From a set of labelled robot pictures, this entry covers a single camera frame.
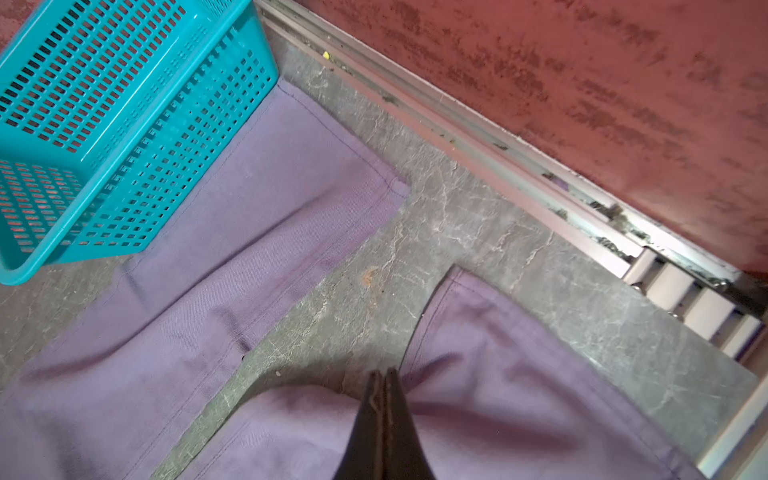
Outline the teal plastic basket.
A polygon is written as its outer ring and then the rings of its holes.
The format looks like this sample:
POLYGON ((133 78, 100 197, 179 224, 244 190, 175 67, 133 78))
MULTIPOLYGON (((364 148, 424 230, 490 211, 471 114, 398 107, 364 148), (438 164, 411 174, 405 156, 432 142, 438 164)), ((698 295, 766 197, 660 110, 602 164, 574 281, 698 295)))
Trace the teal plastic basket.
POLYGON ((46 1, 1 57, 1 281, 144 250, 269 91, 251 1, 46 1))

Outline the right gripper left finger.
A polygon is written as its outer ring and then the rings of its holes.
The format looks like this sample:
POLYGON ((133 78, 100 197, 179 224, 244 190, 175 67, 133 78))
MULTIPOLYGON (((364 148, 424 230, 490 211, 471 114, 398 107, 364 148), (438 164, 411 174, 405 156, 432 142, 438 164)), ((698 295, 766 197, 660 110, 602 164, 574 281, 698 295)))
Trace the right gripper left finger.
POLYGON ((384 377, 372 372, 334 479, 384 478, 384 377))

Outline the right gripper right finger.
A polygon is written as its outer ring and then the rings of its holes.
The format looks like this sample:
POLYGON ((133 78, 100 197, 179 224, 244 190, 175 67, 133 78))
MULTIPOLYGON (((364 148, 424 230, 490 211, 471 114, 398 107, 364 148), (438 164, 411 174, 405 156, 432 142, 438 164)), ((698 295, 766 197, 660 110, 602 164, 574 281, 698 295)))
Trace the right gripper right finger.
POLYGON ((384 377, 383 478, 434 479, 394 368, 384 377))

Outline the purple trousers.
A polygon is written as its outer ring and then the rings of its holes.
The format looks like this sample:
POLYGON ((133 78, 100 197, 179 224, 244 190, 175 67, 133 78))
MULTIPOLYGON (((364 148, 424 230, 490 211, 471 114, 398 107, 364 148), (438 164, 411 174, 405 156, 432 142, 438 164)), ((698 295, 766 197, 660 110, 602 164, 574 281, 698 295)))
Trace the purple trousers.
MULTIPOLYGON (((156 246, 1 397, 5 479, 146 479, 285 314, 408 185, 280 81, 156 246)), ((396 369, 434 479, 697 479, 624 394, 453 266, 396 369)), ((334 479, 361 399, 286 386, 239 406, 187 479, 334 479)))

